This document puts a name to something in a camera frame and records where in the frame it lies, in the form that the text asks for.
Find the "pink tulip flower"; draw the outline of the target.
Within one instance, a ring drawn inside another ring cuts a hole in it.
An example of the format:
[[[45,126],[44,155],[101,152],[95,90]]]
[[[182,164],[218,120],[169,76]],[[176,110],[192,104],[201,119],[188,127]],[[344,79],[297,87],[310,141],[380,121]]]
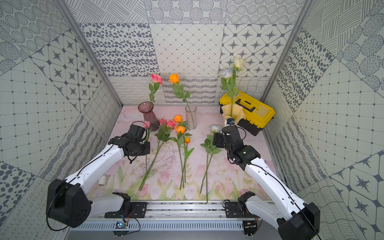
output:
[[[149,137],[150,137],[150,134],[151,134],[151,130],[150,130],[150,122],[148,121],[145,121],[144,122],[144,127],[146,129],[146,137],[145,137],[145,140],[144,142],[148,142],[149,140]],[[145,163],[145,167],[146,167],[146,172],[148,171],[148,157],[146,156],[146,163]]]

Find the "cream white rose stem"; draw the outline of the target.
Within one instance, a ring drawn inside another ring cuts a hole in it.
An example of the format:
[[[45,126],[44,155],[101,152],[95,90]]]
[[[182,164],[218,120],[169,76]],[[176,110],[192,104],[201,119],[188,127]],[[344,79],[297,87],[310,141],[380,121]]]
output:
[[[236,88],[236,79],[238,77],[238,73],[243,70],[242,67],[244,62],[245,61],[243,59],[235,58],[234,67],[232,68],[232,76],[228,80],[228,96],[231,98],[231,117],[233,116],[234,97],[239,93],[239,90]]]

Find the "blue white rose stem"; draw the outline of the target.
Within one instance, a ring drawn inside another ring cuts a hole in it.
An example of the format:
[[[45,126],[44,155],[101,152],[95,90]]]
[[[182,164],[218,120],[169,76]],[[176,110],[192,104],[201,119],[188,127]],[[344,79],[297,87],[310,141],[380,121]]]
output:
[[[236,92],[236,69],[230,68],[222,72],[221,80],[222,80],[222,90],[226,90],[228,92],[228,97],[231,98],[231,107],[230,107],[230,116],[233,116],[233,104],[234,104],[234,96]]]

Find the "pink rose stem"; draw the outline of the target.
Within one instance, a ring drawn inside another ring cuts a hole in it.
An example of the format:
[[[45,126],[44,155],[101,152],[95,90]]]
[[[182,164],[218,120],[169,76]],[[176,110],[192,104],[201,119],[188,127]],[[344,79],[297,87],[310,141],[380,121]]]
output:
[[[153,83],[152,84],[149,83],[149,90],[150,90],[149,98],[150,98],[150,102],[154,103],[155,93],[159,90],[160,85],[163,84],[163,78],[160,75],[151,74],[151,79]]]
[[[160,126],[159,126],[159,129],[157,130],[157,133],[155,134],[156,138],[157,138],[157,148],[156,148],[156,154],[155,156],[153,157],[152,159],[152,162],[150,164],[150,166],[147,168],[147,160],[148,158],[146,157],[146,172],[144,174],[144,177],[143,177],[143,180],[139,186],[139,191],[142,191],[145,184],[146,184],[146,181],[148,178],[150,178],[153,173],[155,171],[153,171],[153,167],[155,165],[155,162],[156,162],[156,159],[159,155],[159,152],[161,150],[161,147],[171,139],[170,135],[171,135],[171,131],[174,127],[171,126],[171,121],[167,121],[165,119],[161,119],[160,121]]]

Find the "orange rose large stem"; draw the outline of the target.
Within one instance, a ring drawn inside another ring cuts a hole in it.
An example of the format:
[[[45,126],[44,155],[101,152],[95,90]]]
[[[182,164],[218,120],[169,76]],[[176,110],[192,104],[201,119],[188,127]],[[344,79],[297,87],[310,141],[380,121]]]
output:
[[[172,74],[170,75],[169,81],[173,84],[172,88],[174,90],[174,95],[181,99],[184,103],[187,104],[187,110],[191,112],[191,108],[189,106],[188,99],[190,98],[191,93],[189,91],[184,90],[183,84],[180,83],[179,75]]]

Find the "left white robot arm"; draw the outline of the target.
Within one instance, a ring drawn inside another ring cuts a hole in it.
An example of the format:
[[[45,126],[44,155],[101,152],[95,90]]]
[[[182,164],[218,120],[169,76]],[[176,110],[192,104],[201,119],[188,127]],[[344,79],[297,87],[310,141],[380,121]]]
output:
[[[48,187],[46,219],[53,219],[66,227],[76,228],[89,217],[127,218],[132,213],[131,198],[114,192],[111,197],[89,200],[88,192],[94,184],[106,183],[106,172],[127,157],[132,163],[151,151],[150,124],[131,124],[127,133],[111,138],[105,148],[86,165],[64,180],[56,179]]]

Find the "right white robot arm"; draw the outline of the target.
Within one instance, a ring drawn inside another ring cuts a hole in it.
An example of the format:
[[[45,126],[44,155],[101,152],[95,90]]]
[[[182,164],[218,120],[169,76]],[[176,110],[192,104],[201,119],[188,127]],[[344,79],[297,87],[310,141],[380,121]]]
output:
[[[307,204],[270,171],[261,155],[244,144],[237,126],[227,125],[214,133],[212,143],[225,149],[229,162],[253,177],[274,202],[269,204],[254,193],[246,192],[238,198],[240,211],[269,223],[283,240],[311,240],[319,234],[319,208],[314,203]]]

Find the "cream fluted vase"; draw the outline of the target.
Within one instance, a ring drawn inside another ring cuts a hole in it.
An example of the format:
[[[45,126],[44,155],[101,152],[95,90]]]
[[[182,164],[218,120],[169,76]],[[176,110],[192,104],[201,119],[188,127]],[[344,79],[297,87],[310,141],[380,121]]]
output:
[[[231,104],[228,104],[228,105],[222,106],[222,108],[221,108],[221,110],[223,111],[222,116],[224,118],[225,125],[226,125],[226,119],[233,118],[233,119],[235,119],[235,125],[236,126],[247,127],[250,124],[250,122],[248,120],[246,120],[244,108],[242,106],[234,104],[233,105],[233,107],[234,107],[233,116],[231,117],[230,116],[230,111],[231,111],[230,107],[231,107]]]

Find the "yellow black toolbox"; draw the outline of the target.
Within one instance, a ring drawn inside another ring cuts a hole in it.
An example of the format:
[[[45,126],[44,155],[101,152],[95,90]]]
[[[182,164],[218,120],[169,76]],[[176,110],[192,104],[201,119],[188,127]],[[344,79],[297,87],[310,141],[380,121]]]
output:
[[[230,103],[231,98],[228,97],[228,94],[223,95],[219,100],[221,108],[222,106],[228,105]],[[276,114],[273,108],[267,106],[266,104],[252,98],[251,96],[241,91],[236,97],[234,97],[234,104],[237,104],[244,108],[246,120],[248,120],[250,124],[247,127],[242,128],[254,136],[257,136],[258,133],[265,128],[265,126]]]

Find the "purple ribbed glass vase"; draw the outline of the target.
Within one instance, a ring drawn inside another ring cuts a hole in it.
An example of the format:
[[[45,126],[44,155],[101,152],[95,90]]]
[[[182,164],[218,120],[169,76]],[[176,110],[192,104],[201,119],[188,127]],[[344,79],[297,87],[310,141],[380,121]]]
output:
[[[159,129],[160,122],[154,113],[154,104],[143,102],[139,104],[138,110],[144,115],[144,120],[150,123],[150,130],[155,132]]]

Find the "orange tulip flower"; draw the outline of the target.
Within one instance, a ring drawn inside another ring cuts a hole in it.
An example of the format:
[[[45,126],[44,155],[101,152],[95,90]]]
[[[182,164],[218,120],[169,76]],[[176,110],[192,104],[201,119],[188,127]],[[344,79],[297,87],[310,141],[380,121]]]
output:
[[[181,188],[185,188],[185,184],[187,182],[186,176],[187,176],[187,161],[191,153],[193,152],[194,148],[189,149],[189,143],[191,142],[190,134],[187,134],[186,137],[184,137],[184,161],[182,162],[182,178],[181,178]]]

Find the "clear textured glass vase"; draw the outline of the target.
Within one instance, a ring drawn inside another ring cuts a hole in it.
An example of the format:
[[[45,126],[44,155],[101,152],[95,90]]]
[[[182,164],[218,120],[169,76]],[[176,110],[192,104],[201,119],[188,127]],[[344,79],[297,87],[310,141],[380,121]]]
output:
[[[188,123],[188,128],[194,130],[197,128],[197,106],[193,104],[188,104],[185,108],[186,110],[186,119]]]

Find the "orange rose middle stem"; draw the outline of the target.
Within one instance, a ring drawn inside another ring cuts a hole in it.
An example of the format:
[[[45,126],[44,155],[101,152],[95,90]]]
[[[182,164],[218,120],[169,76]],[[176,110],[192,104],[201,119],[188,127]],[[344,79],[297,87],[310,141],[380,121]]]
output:
[[[181,168],[182,168],[182,162],[184,161],[184,146],[183,146],[184,145],[184,137],[186,137],[187,134],[189,134],[189,133],[187,132],[188,128],[185,128],[182,126],[176,126],[175,130],[177,132],[177,136],[175,138],[172,138],[172,141],[174,141],[178,145],[178,152],[179,152],[179,157],[181,160]]]

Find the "orange rose far stem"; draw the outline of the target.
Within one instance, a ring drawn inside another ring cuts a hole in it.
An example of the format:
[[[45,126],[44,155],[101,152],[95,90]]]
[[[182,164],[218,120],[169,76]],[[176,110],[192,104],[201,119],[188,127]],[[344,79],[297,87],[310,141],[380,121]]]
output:
[[[182,126],[187,128],[188,127],[188,122],[184,121],[181,115],[176,115],[174,117],[174,122],[177,124],[177,126]]]

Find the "aluminium rail base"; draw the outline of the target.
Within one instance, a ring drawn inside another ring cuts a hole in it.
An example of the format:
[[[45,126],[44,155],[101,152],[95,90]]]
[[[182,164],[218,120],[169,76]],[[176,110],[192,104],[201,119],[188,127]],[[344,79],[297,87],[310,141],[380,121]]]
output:
[[[236,201],[131,201],[134,213],[130,218],[138,220],[218,220],[218,219],[290,219],[307,203],[292,201],[288,203],[288,211],[278,210],[272,201],[263,201],[256,196],[249,198],[240,205]]]

